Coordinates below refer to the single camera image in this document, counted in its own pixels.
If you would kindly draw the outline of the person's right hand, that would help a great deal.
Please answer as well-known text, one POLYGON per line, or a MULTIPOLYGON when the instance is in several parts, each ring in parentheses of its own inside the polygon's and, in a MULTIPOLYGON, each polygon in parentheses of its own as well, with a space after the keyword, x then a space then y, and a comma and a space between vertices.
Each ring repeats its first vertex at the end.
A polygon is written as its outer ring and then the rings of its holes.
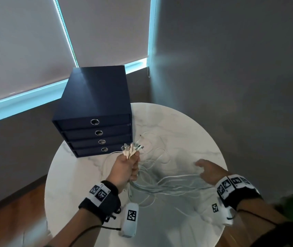
POLYGON ((206 183, 215 186, 222 178, 231 175, 232 173, 211 162, 211 169, 203 169, 200 174, 201 179, 206 183))

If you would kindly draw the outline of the person's left hand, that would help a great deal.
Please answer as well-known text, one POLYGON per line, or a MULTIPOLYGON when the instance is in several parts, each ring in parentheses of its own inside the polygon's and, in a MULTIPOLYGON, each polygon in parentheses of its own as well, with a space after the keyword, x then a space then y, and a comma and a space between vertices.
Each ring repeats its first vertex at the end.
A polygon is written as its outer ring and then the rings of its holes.
POLYGON ((129 182, 131 166, 129 159, 123 154, 119 155, 114 162, 110 174, 106 178, 106 181, 112 183, 118 189, 118 193, 121 193, 129 182))

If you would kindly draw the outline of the person's right forearm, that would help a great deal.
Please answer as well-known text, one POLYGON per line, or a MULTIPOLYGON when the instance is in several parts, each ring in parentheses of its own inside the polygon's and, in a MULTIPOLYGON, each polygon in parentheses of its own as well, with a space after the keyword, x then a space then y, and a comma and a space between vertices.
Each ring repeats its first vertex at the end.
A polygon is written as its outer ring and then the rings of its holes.
POLYGON ((250 244, 275 228, 276 225, 292 222, 262 199, 242 200, 237 206, 237 210, 237 216, 243 224, 250 244))

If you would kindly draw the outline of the person's left forearm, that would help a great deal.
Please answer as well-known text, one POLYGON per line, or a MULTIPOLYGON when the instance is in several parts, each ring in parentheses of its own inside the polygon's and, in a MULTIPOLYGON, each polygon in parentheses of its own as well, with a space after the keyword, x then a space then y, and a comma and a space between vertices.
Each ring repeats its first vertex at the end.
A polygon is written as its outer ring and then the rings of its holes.
POLYGON ((94 247, 103 224, 93 213, 81 208, 43 247, 94 247))

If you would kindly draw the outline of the black wristband with markers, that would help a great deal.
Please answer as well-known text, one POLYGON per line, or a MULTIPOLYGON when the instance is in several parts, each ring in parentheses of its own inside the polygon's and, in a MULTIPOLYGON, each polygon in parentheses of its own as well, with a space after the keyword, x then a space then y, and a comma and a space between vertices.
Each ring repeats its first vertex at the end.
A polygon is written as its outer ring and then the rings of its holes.
POLYGON ((121 212, 118 188, 109 181, 101 181, 91 188, 78 208, 93 213, 102 224, 108 222, 111 217, 116 219, 113 214, 121 212))
POLYGON ((223 177, 215 184, 215 188, 224 207, 234 210, 244 199, 262 199, 258 190, 238 174, 223 177))

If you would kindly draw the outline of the navy drawer cabinet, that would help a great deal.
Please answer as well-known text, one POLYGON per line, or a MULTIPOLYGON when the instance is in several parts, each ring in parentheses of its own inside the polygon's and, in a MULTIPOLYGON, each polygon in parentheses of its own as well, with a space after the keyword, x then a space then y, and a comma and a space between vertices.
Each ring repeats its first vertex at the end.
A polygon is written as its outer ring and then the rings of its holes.
MULTIPOLYGON (((74 68, 53 120, 131 114, 132 109, 124 65, 74 68)), ((55 124, 66 144, 68 141, 55 124)))

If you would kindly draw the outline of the black armband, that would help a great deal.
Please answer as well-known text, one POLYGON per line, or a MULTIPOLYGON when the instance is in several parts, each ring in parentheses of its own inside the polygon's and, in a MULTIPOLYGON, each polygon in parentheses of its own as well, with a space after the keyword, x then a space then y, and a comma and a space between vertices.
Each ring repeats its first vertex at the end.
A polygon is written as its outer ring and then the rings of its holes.
POLYGON ((250 247, 293 247, 293 222, 284 222, 260 236, 250 247))

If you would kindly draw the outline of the window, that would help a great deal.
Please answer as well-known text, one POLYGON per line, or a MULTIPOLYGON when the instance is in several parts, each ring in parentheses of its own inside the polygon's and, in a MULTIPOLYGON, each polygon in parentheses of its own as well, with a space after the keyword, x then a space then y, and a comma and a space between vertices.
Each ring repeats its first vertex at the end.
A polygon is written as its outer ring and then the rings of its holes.
MULTIPOLYGON (((61 13, 61 9, 59 7, 58 0, 53 0, 58 17, 60 19, 63 32, 65 33, 68 46, 70 49, 70 52, 72 54, 75 67, 79 67, 72 44, 70 42, 70 37, 68 34, 68 31, 65 26, 65 22, 61 13)), ((150 54, 149 50, 149 41, 150 41, 150 33, 151 33, 151 25, 154 24, 154 22, 151 22, 151 18, 154 18, 154 8, 155 8, 155 0, 151 0, 150 5, 150 22, 149 22, 149 40, 148 40, 148 56, 150 54)), ((140 69, 146 68, 147 66, 147 57, 135 62, 124 64, 126 74, 130 74, 132 72, 138 71, 140 69)), ((67 79, 64 79, 62 81, 57 81, 55 83, 51 83, 33 90, 29 90, 26 92, 22 92, 16 95, 9 96, 7 98, 0 99, 0 120, 16 115, 18 113, 27 111, 29 109, 41 106, 43 104, 52 102, 56 99, 59 99, 62 96, 62 93, 64 91, 64 88, 67 83, 67 79)))

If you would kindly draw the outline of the narrow grey roller blind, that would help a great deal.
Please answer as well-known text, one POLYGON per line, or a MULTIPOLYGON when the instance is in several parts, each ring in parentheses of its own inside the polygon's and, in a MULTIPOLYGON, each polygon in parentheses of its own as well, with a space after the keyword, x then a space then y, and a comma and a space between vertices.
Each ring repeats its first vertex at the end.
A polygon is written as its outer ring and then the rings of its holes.
POLYGON ((58 0, 79 67, 148 56, 151 0, 58 0))

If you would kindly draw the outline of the wide grey roller blind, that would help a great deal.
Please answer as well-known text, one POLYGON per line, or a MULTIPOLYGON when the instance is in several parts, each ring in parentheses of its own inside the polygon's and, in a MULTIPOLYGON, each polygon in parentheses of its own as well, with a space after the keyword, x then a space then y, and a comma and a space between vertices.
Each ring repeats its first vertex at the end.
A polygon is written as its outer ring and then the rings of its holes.
POLYGON ((0 99, 67 79, 74 67, 53 0, 0 0, 0 99))

